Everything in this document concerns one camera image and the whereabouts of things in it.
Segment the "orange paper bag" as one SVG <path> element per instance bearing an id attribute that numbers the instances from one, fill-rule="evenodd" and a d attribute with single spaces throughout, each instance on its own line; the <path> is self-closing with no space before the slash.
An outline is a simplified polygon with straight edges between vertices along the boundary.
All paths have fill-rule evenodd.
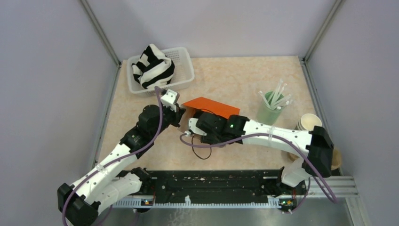
<path id="1" fill-rule="evenodd" d="M 197 127 L 207 133 L 206 136 L 191 137 L 190 146 L 192 152 L 201 160 L 207 160 L 212 155 L 212 148 L 209 149 L 207 157 L 201 157 L 195 152 L 194 139 L 207 145 L 219 144 L 223 141 L 223 128 L 228 118 L 232 115 L 238 115 L 239 108 L 217 102 L 206 97 L 197 97 L 183 104 L 187 110 L 182 122 L 186 123 L 189 118 L 198 118 Z"/>

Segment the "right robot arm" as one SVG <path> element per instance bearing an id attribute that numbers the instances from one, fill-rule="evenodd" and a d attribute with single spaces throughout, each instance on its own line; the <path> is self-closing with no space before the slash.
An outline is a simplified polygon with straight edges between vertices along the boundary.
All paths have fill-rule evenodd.
<path id="1" fill-rule="evenodd" d="M 310 131 L 284 129 L 266 125 L 245 116 L 231 115 L 228 119 L 208 112 L 196 113 L 188 120 L 189 131 L 211 146 L 232 143 L 261 145 L 298 156 L 284 167 L 276 188 L 282 194 L 309 177 L 328 178 L 332 175 L 334 144 L 326 129 L 314 126 Z"/>

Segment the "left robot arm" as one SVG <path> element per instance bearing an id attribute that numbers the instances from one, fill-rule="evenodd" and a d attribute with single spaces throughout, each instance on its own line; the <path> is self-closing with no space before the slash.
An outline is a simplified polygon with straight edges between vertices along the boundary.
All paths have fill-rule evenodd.
<path id="1" fill-rule="evenodd" d="M 115 148 L 90 172 L 72 184 L 57 190 L 58 208 L 65 226 L 90 226 L 98 216 L 129 194 L 146 194 L 151 182 L 142 168 L 124 168 L 148 151 L 158 135 L 169 126 L 179 127 L 186 109 L 178 105 L 148 105 L 137 124 L 116 144 Z"/>

